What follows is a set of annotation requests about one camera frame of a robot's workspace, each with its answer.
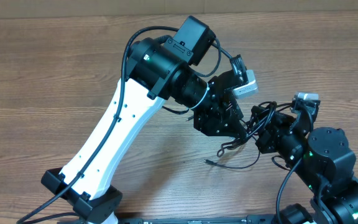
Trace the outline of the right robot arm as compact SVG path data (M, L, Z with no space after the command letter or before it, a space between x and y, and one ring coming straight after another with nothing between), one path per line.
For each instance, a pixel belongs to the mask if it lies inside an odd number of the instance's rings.
M276 199L272 223L358 223L356 155L342 129L315 128L317 102L292 103L292 117L277 111L274 102L254 106L249 123L256 127L262 154L276 152L288 170ZM299 204L280 207L283 190L296 174L312 191L310 214Z

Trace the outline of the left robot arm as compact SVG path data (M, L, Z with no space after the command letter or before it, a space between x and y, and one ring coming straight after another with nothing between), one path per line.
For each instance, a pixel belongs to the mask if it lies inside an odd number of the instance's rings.
M237 101L257 92L255 75L240 56L231 57L231 69L221 75L194 71L210 47L219 47L218 38L193 16L173 35L129 39L121 79L105 114L77 155L42 177L42 184L70 203L82 223L117 222L114 211L122 195L111 185L114 172L146 122L170 98L192 110L196 130L245 142Z

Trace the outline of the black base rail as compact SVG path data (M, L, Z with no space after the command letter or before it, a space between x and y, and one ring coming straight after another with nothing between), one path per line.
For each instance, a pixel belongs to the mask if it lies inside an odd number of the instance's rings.
M103 224L268 224L276 223L275 215L247 215L246 217L221 217L221 218L117 218L109 217Z

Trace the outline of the cardboard back panel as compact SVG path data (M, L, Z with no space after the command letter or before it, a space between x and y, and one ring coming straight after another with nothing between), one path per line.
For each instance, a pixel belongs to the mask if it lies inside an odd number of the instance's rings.
M358 0L0 0L0 19L286 11L358 11Z

